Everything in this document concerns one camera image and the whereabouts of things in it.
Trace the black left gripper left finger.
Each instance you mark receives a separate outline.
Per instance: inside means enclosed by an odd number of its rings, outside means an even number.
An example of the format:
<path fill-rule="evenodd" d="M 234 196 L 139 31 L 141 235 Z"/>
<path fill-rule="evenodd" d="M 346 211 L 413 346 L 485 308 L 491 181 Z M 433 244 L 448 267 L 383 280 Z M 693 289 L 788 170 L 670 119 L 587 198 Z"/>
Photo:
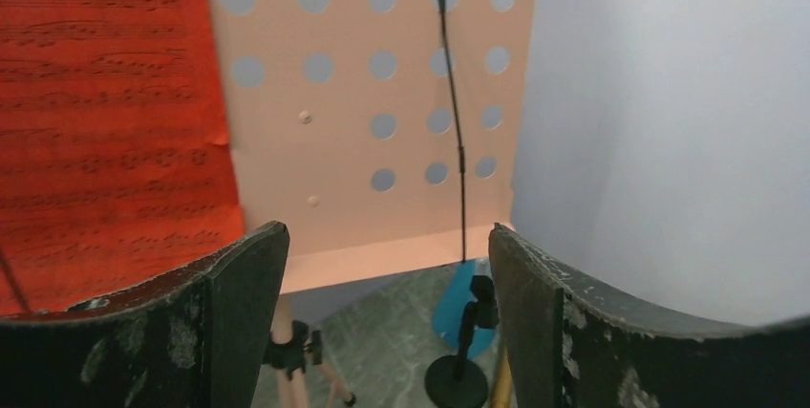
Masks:
<path fill-rule="evenodd" d="M 128 289 L 3 318 L 2 405 L 249 406 L 289 241 L 269 222 Z"/>

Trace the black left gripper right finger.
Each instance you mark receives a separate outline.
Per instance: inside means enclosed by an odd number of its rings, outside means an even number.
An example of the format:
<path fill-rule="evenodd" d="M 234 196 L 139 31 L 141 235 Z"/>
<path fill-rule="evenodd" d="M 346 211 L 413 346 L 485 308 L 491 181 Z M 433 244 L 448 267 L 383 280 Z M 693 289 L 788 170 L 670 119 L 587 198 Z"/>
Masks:
<path fill-rule="evenodd" d="M 576 269 L 505 225 L 489 236 L 521 407 L 805 407 L 809 321 L 749 327 L 674 311 Z"/>

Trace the black microphone stand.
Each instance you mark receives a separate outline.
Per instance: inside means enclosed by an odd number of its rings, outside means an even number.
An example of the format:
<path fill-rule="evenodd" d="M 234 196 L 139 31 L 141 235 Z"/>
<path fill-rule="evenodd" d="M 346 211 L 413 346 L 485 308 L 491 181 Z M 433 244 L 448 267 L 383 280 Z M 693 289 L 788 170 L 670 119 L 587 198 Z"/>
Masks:
<path fill-rule="evenodd" d="M 499 325 L 497 300 L 489 276 L 474 275 L 470 291 L 474 299 L 467 302 L 462 312 L 457 352 L 434 360 L 425 374 L 424 387 L 436 407 L 478 408 L 488 398 L 487 377 L 469 358 L 469 351 L 476 330 L 494 331 Z"/>

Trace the blue metronome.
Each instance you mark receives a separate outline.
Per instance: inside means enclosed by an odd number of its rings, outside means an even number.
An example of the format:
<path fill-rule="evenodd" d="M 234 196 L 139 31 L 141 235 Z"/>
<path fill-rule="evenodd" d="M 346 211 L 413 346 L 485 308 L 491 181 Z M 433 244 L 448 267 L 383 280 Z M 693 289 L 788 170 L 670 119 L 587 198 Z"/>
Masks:
<path fill-rule="evenodd" d="M 483 275 L 491 280 L 491 268 L 487 258 L 469 260 L 458 264 L 451 277 L 450 284 L 439 298 L 433 314 L 433 331 L 453 351 L 458 350 L 458 332 L 464 307 L 469 301 L 475 299 L 473 292 L 470 291 L 474 275 Z M 494 337 L 495 329 L 476 326 L 468 350 L 468 358 L 474 359 L 486 351 L 493 342 Z"/>

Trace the red sheet music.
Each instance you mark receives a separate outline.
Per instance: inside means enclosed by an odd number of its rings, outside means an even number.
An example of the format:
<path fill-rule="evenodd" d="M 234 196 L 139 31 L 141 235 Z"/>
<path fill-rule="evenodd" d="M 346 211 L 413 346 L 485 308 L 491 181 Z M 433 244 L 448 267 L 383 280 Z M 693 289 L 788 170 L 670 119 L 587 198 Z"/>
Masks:
<path fill-rule="evenodd" d="M 1 312 L 239 238 L 228 141 L 208 0 L 1 0 Z"/>

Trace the pink music stand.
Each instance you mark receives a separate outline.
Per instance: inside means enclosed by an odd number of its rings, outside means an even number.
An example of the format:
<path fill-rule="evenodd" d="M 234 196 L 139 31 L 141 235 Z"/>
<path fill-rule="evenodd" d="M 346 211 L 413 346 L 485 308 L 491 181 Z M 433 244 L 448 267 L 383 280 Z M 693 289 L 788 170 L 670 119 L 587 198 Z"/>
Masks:
<path fill-rule="evenodd" d="M 463 263 L 508 225 L 535 0 L 211 0 L 248 228 L 295 292 Z"/>

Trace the gold microphone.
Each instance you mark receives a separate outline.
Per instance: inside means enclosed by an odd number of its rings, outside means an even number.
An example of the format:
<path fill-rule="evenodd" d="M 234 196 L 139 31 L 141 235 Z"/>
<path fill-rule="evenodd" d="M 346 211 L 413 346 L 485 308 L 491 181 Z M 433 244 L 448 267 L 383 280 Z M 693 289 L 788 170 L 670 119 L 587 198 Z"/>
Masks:
<path fill-rule="evenodd" d="M 508 351 L 506 345 L 501 343 L 498 365 L 494 374 L 494 380 L 489 398 L 489 407 L 510 408 L 512 405 L 512 390 L 513 379 L 508 361 Z"/>

